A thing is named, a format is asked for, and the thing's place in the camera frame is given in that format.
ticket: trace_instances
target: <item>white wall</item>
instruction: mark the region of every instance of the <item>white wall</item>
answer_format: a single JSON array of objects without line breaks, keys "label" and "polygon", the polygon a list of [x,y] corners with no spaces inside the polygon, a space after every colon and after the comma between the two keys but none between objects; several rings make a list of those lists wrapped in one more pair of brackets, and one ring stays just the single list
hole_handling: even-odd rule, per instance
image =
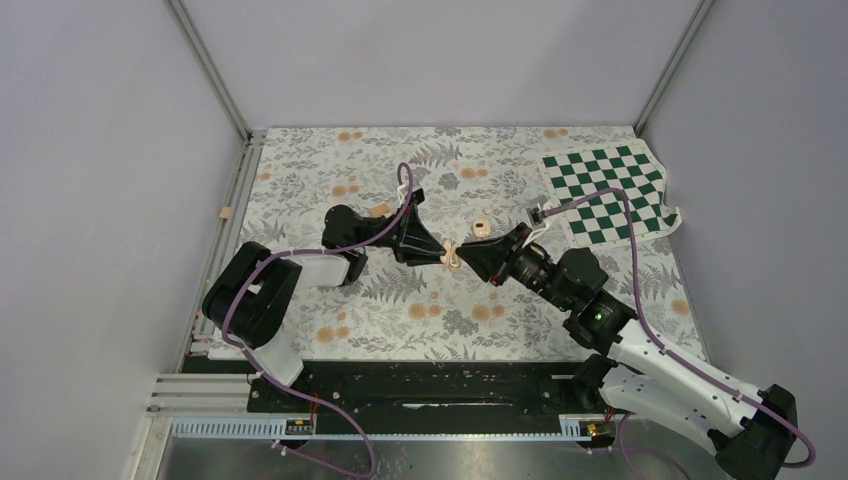
[{"label": "white wall", "polygon": [[237,138],[161,1],[0,7],[0,477],[121,473]]},{"label": "white wall", "polygon": [[818,447],[782,480],[845,476],[846,24],[841,0],[719,2],[647,131],[713,360],[792,391]]},{"label": "white wall", "polygon": [[633,124],[697,0],[188,0],[253,128]]}]

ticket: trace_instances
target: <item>table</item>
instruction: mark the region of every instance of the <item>table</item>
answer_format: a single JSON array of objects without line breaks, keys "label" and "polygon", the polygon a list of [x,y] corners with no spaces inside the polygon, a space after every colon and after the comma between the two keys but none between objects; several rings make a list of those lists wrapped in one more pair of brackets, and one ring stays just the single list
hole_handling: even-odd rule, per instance
[{"label": "table", "polygon": [[[524,221],[527,203],[548,196],[534,160],[546,152],[635,138],[630,127],[275,128],[267,133],[240,233],[272,251],[320,245],[328,208],[367,214],[397,206],[395,169],[412,166],[426,201],[419,211],[437,239],[473,239],[474,219],[492,235]],[[537,240],[559,258],[559,227]],[[689,352],[705,351],[668,238],[639,244],[648,321]],[[633,306],[630,251],[596,252],[610,275],[605,288]],[[581,361],[591,352],[562,328],[562,314],[515,281],[485,284],[463,266],[409,268],[386,249],[368,249],[360,279],[342,288],[297,294],[284,333],[305,359]],[[210,359],[240,359],[210,341]]]}]

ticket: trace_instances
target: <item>metal frame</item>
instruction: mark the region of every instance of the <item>metal frame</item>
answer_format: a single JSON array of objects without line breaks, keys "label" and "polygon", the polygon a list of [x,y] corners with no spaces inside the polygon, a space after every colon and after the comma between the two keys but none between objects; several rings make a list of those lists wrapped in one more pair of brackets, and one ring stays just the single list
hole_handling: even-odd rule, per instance
[{"label": "metal frame", "polygon": [[255,375],[159,375],[147,406],[150,413],[166,415],[233,414],[247,411],[250,382]]},{"label": "metal frame", "polygon": [[[349,435],[291,435],[285,433],[287,420],[307,420],[308,415],[282,413],[270,417],[237,417],[237,418],[177,418],[174,419],[171,435],[182,438],[216,438],[216,439],[243,439],[243,440],[285,440],[285,441],[309,441],[309,440],[340,440],[340,441],[362,441],[358,434]],[[526,442],[589,442],[590,436],[581,435],[580,422],[597,421],[599,419],[574,418],[569,415],[560,415],[559,423],[562,428],[561,434],[556,433],[519,433],[519,434],[416,434],[416,435],[387,435],[368,434],[372,441],[448,441],[448,442],[512,442],[516,440]]]},{"label": "metal frame", "polygon": [[200,33],[197,31],[197,27],[194,25],[194,21],[191,19],[191,15],[189,15],[185,4],[182,0],[166,0],[165,4],[174,16],[177,26],[180,28],[189,48],[200,64],[200,68],[206,75],[206,79],[209,80],[209,86],[212,87],[212,91],[215,93],[218,101],[221,102],[221,106],[224,107],[227,118],[229,118],[236,133],[241,137],[242,141],[248,141],[250,139],[250,126],[245,122],[244,117],[238,109],[238,105],[236,105],[233,96],[230,95],[227,84],[224,83],[224,79],[221,78],[221,72],[218,71],[218,67],[212,61],[209,50],[206,48],[206,44],[203,43],[203,39],[200,38]]},{"label": "metal frame", "polygon": [[666,62],[665,67],[660,74],[660,78],[657,79],[654,89],[648,96],[648,101],[645,102],[645,106],[642,107],[642,111],[636,118],[636,124],[633,125],[633,131],[636,133],[637,137],[642,138],[642,134],[645,132],[645,129],[648,127],[648,123],[654,116],[657,106],[665,95],[671,81],[677,74],[680,64],[689,52],[689,48],[692,46],[692,43],[698,36],[698,32],[701,31],[701,27],[704,25],[704,22],[707,20],[707,17],[716,3],[717,0],[701,0],[695,8],[695,13],[692,14],[692,17],[689,19],[689,23],[686,24],[686,28],[683,30],[683,35],[681,35],[680,40],[677,41],[677,45],[674,47],[671,57],[669,57],[668,62]]},{"label": "metal frame", "polygon": [[[193,308],[190,312],[191,321],[183,335],[183,343],[181,345],[186,348],[185,351],[191,350],[193,339],[202,340],[204,338],[211,338],[215,330],[212,322],[205,318],[199,318],[195,321],[195,315],[200,309],[206,288],[210,282],[218,277],[224,265],[227,264],[235,252],[235,246],[238,242],[239,232],[241,231],[241,222],[244,220],[244,215],[247,211],[250,191],[253,188],[253,181],[256,177],[256,169],[259,167],[259,159],[262,157],[262,147],[264,144],[264,134],[252,135],[250,142],[236,162],[236,168],[233,170],[230,186],[224,198],[224,206],[230,208],[230,215],[226,219],[220,219],[215,230],[212,246],[203,269],[203,276],[201,277],[195,301],[192,304]],[[179,372],[182,368],[184,358],[184,356],[180,356],[176,372]]]},{"label": "metal frame", "polygon": [[171,434],[171,417],[160,416],[149,420],[144,448],[135,469],[130,472],[133,480],[156,480],[159,467],[165,457],[165,447]]}]

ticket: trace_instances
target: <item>green and white checkerboard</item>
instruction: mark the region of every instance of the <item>green and white checkerboard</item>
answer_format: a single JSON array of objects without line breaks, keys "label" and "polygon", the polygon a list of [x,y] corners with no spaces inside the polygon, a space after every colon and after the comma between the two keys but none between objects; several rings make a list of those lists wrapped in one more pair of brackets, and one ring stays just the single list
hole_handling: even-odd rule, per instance
[{"label": "green and white checkerboard", "polygon": [[[552,153],[538,164],[553,203],[563,205],[609,187],[624,190],[630,199],[637,241],[663,237],[680,226],[679,210],[663,204],[665,168],[642,140]],[[572,248],[603,250],[628,244],[623,206],[613,194],[592,199],[559,217]]]}]

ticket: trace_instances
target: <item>purple cable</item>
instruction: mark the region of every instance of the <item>purple cable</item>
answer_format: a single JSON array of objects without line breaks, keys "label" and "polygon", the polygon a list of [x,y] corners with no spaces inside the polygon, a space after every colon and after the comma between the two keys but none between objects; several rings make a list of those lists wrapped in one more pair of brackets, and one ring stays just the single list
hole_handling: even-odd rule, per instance
[{"label": "purple cable", "polygon": [[[621,423],[618,424],[618,445],[621,447],[621,455],[624,457],[624,461],[627,462],[627,466],[630,467],[630,470],[636,475],[636,478],[639,480],[645,480],[645,477],[639,473],[639,470],[636,470],[636,466],[633,465],[633,461],[630,460],[630,455],[627,453],[627,449],[624,447],[624,425],[627,424],[627,419],[630,418],[631,413],[627,412],[624,414],[624,418],[621,419]],[[689,478],[689,475],[681,470],[686,478]]]},{"label": "purple cable", "polygon": [[362,439],[365,441],[365,446],[368,448],[368,456],[371,459],[371,468],[366,473],[357,473],[357,472],[353,472],[353,471],[346,470],[344,468],[338,467],[338,466],[333,465],[332,463],[330,463],[326,460],[321,460],[320,458],[313,457],[312,455],[309,455],[309,454],[306,454],[306,453],[303,453],[303,452],[299,452],[297,450],[286,449],[284,451],[290,452],[291,454],[293,454],[295,456],[309,460],[311,462],[315,462],[315,463],[322,465],[324,467],[327,467],[331,470],[335,470],[336,472],[339,472],[343,475],[349,475],[349,476],[355,477],[355,478],[370,478],[377,472],[377,455],[374,453],[374,445],[371,443],[371,440],[368,438],[368,435],[365,434],[365,430],[362,429],[362,426],[360,426],[356,422],[356,420],[353,419],[353,417],[348,415],[347,412],[345,412],[344,410],[342,410],[340,407],[336,406],[335,404],[330,403],[326,400],[322,400],[320,398],[313,397],[311,395],[307,395],[305,393],[298,392],[297,390],[294,390],[294,389],[286,386],[285,384],[283,384],[282,382],[280,382],[279,380],[277,380],[273,376],[266,373],[264,371],[264,369],[262,368],[262,365],[260,365],[259,361],[256,359],[256,357],[253,356],[253,354],[250,352],[250,350],[248,350],[243,344],[241,344],[241,343],[233,340],[232,338],[230,338],[230,335],[229,335],[230,322],[232,322],[233,314],[236,311],[236,307],[238,306],[239,302],[241,302],[242,298],[244,298],[244,294],[245,294],[245,292],[247,292],[247,288],[250,285],[253,284],[253,281],[256,280],[256,277],[259,276],[259,273],[262,272],[262,270],[265,269],[265,267],[267,267],[274,260],[276,260],[278,258],[284,258],[284,257],[289,257],[289,256],[294,256],[294,255],[309,255],[309,254],[320,255],[320,254],[333,254],[333,253],[347,252],[347,251],[350,251],[350,250],[355,250],[357,248],[362,248],[362,247],[368,246],[368,245],[376,242],[377,240],[379,240],[383,235],[387,234],[389,231],[391,231],[391,229],[394,228],[395,225],[397,225],[398,222],[400,221],[401,217],[403,216],[403,212],[405,212],[407,207],[409,207],[410,202],[412,202],[412,169],[409,167],[409,164],[407,164],[406,162],[401,162],[398,165],[398,169],[397,169],[398,183],[403,184],[403,179],[401,177],[401,170],[406,170],[406,176],[409,180],[408,188],[406,190],[406,198],[404,199],[403,205],[400,208],[401,213],[399,213],[398,215],[395,215],[395,218],[393,218],[392,221],[389,222],[388,225],[386,225],[386,228],[384,228],[382,231],[380,231],[380,233],[374,235],[373,237],[369,238],[368,240],[365,240],[364,242],[357,243],[355,245],[350,245],[350,246],[347,246],[347,247],[332,248],[332,249],[326,249],[326,250],[317,249],[317,248],[307,248],[307,249],[300,249],[300,250],[277,252],[277,253],[269,256],[268,258],[263,260],[259,265],[257,265],[256,269],[253,270],[253,272],[247,277],[247,280],[245,280],[244,284],[241,286],[238,293],[236,293],[236,296],[233,298],[233,302],[232,302],[232,304],[230,304],[230,309],[227,310],[227,315],[224,316],[224,323],[221,325],[221,338],[226,343],[228,343],[228,344],[230,344],[234,347],[238,347],[238,348],[242,349],[242,352],[244,353],[244,356],[247,358],[247,361],[250,362],[250,364],[253,366],[253,368],[256,369],[257,372],[262,372],[262,376],[265,377],[265,379],[268,381],[268,383],[270,383],[271,385],[274,385],[275,387],[277,387],[278,389],[280,389],[281,391],[283,391],[285,393],[288,393],[289,395],[294,395],[295,397],[302,398],[306,401],[317,403],[319,405],[323,405],[323,406],[329,408],[330,410],[335,411],[336,413],[341,415],[345,420],[347,420],[348,423],[350,423],[353,426],[353,428],[356,429],[356,431],[359,433],[360,436],[362,436]]},{"label": "purple cable", "polygon": [[686,369],[688,369],[690,372],[694,373],[695,375],[697,375],[698,377],[700,377],[701,379],[703,379],[704,381],[706,381],[710,385],[718,388],[719,390],[727,393],[728,395],[731,395],[735,398],[741,398],[743,402],[745,402],[748,405],[756,408],[757,410],[765,413],[766,415],[768,415],[769,417],[774,419],[774,421],[776,421],[777,423],[782,425],[784,428],[789,430],[790,433],[792,433],[793,435],[798,437],[801,440],[801,442],[807,447],[807,458],[800,461],[800,462],[792,462],[792,463],[784,462],[783,463],[784,467],[786,467],[786,468],[804,468],[804,467],[809,467],[810,465],[812,465],[813,462],[816,461],[816,447],[813,446],[813,442],[809,439],[809,437],[804,435],[804,433],[801,432],[801,430],[799,430],[798,427],[789,423],[789,421],[787,421],[785,418],[778,415],[777,412],[775,412],[774,410],[763,405],[761,402],[759,402],[759,401],[757,401],[757,400],[755,400],[755,399],[753,399],[753,398],[751,398],[747,395],[742,394],[742,392],[740,392],[739,390],[737,390],[733,387],[725,385],[723,382],[711,377],[708,373],[704,372],[703,370],[698,368],[696,365],[693,365],[691,362],[689,362],[685,358],[681,357],[680,355],[678,355],[673,350],[666,349],[665,343],[663,343],[657,337],[657,335],[653,332],[653,330],[651,330],[651,326],[648,324],[648,321],[645,319],[645,313],[642,311],[642,293],[641,293],[641,289],[639,288],[639,269],[638,269],[638,263],[637,263],[638,262],[638,260],[637,260],[638,254],[636,252],[636,234],[633,231],[633,216],[630,213],[630,199],[627,198],[627,194],[624,193],[624,190],[621,190],[619,188],[605,188],[605,189],[600,190],[598,192],[586,195],[585,197],[582,197],[580,199],[568,202],[565,205],[560,205],[559,207],[554,207],[554,208],[550,208],[548,210],[545,210],[543,213],[546,217],[551,217],[551,216],[557,215],[559,213],[562,213],[566,210],[570,210],[572,208],[575,208],[576,206],[580,205],[581,203],[588,202],[589,200],[592,200],[593,198],[598,198],[601,195],[606,195],[607,193],[614,194],[624,204],[624,217],[627,220],[627,230],[628,230],[629,237],[630,237],[630,253],[631,253],[631,257],[632,257],[632,269],[633,269],[633,296],[635,297],[634,301],[636,302],[636,313],[639,317],[639,325],[642,326],[642,330],[645,331],[645,334],[648,335],[648,338],[650,338],[651,341],[654,342],[654,344],[656,344],[657,347],[660,350],[664,350],[665,353],[668,354],[669,357],[673,358],[675,361],[677,361],[677,363],[686,367]]},{"label": "purple cable", "polygon": [[685,468],[683,468],[683,465],[681,465],[680,462],[675,460],[673,457],[671,457],[667,453],[661,452],[659,450],[654,450],[653,448],[626,447],[626,446],[624,446],[624,437],[621,434],[621,429],[624,427],[624,422],[627,421],[629,416],[630,416],[629,413],[626,414],[624,416],[624,418],[621,420],[621,422],[619,423],[618,445],[615,445],[611,448],[592,448],[592,449],[566,448],[566,449],[558,449],[558,450],[564,450],[566,452],[573,452],[573,453],[587,453],[591,450],[591,453],[593,455],[596,454],[596,453],[611,453],[611,452],[615,452],[615,451],[621,452],[622,455],[624,456],[624,460],[627,462],[627,466],[629,466],[630,470],[632,470],[633,473],[639,478],[642,478],[642,476],[634,468],[634,465],[631,463],[628,454],[629,453],[647,453],[648,455],[653,455],[653,456],[659,458],[660,460],[663,460],[666,463],[670,464],[674,468],[676,468],[681,474],[683,474],[684,477],[686,477],[686,480],[692,480],[692,476],[689,475],[689,472],[687,472]]}]

